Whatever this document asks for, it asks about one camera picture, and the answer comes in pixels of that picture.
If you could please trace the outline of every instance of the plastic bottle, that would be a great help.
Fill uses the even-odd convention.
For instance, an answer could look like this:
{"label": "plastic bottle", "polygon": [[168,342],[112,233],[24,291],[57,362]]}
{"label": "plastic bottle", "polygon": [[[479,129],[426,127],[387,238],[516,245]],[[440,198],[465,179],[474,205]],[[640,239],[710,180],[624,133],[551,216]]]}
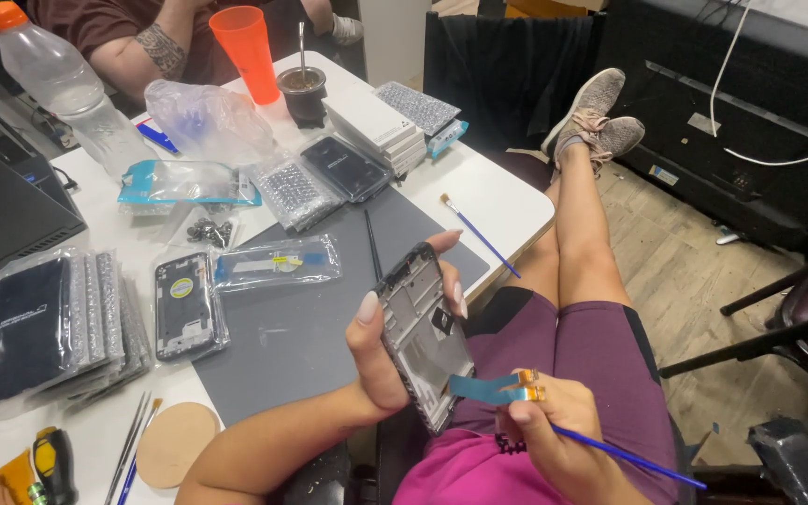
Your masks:
{"label": "plastic bottle", "polygon": [[43,108],[73,129],[93,159],[120,181],[129,166],[160,157],[114,108],[93,68],[69,42],[29,22],[14,2],[0,2],[2,65]]}

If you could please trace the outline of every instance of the gray silicone mat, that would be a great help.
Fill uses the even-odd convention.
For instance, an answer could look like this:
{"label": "gray silicone mat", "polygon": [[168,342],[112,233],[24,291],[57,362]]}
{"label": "gray silicone mat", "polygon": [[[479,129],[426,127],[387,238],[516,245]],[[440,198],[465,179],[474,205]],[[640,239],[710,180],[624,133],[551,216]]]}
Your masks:
{"label": "gray silicone mat", "polygon": [[[255,412],[354,380],[356,370],[345,345],[345,328],[366,292],[376,285],[364,208],[370,211],[383,271],[414,245],[443,231],[398,191],[387,188],[370,201],[346,205],[304,234],[335,236],[341,279],[224,295],[230,347],[196,362],[195,369],[227,426]],[[250,243],[290,236],[275,224]],[[489,268],[461,244],[443,258],[460,270],[464,286]]]}

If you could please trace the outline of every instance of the stack of white boxes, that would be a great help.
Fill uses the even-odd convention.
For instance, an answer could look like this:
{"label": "stack of white boxes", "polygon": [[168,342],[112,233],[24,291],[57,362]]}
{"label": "stack of white boxes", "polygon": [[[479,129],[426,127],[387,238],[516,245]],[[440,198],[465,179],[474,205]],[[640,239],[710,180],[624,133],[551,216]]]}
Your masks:
{"label": "stack of white boxes", "polygon": [[426,157],[426,135],[369,91],[349,89],[323,99],[342,137],[401,177]]}

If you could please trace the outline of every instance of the pink shirt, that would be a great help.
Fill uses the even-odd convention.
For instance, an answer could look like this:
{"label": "pink shirt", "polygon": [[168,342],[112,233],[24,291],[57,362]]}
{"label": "pink shirt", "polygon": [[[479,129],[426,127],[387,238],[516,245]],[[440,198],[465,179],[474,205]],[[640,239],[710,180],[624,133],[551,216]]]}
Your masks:
{"label": "pink shirt", "polygon": [[394,505],[546,503],[568,505],[532,466],[529,454],[501,454],[494,435],[451,429],[398,487]]}

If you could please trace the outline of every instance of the orange bottle cap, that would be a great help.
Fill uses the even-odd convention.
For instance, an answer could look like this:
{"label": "orange bottle cap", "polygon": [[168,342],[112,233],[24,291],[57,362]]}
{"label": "orange bottle cap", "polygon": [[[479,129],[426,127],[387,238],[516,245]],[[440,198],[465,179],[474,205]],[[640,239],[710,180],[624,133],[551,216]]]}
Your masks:
{"label": "orange bottle cap", "polygon": [[0,2],[0,31],[28,22],[27,14],[14,2]]}

